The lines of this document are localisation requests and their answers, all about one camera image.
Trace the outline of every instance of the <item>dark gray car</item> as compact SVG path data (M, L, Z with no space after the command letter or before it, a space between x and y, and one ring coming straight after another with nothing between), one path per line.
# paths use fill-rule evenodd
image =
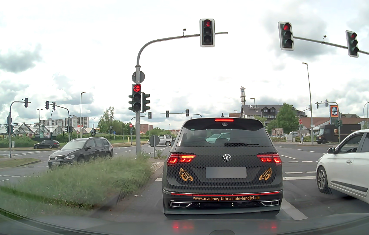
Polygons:
M221 133L229 140L206 141ZM190 119L172 143L162 184L165 214L277 214L282 163L259 120Z

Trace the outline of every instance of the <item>grass median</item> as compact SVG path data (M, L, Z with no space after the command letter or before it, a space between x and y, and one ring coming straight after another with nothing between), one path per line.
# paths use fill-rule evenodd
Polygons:
M139 190L152 172L147 159L103 158L58 167L0 186L0 208L32 217L85 215L121 191Z

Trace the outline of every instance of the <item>exhaust pipe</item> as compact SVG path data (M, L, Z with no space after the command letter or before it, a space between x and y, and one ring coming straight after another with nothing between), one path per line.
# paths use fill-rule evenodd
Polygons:
M277 206L279 205L279 200L271 200L271 201L261 201L263 206Z
M191 202L184 202L184 201L171 201L170 207L174 208L187 208L191 205Z

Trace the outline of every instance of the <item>traffic light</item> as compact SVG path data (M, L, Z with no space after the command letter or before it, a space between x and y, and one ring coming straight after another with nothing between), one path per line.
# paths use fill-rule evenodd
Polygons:
M357 34L353 31L345 31L345 35L347 37L347 47L348 47L348 55L351 57L358 58L359 57L359 48L357 44Z
M149 98L149 97L150 97L150 94L142 93L142 112L145 112L148 109L151 109L150 106L147 106L147 104L150 103L150 101L147 100L147 98Z
M200 19L200 46L214 47L215 46L215 20Z
M283 51L293 51L295 45L293 44L292 24L289 22L279 22L279 36L280 49Z
M141 85L140 84L132 84L132 95L129 95L129 98L132 98L132 101L129 101L132 104L132 107L129 107L129 110L134 112L139 112L141 110Z

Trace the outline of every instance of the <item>license plate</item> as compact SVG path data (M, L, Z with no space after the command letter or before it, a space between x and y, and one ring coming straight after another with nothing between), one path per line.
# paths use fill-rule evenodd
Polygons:
M206 179L246 179L245 167L207 167Z

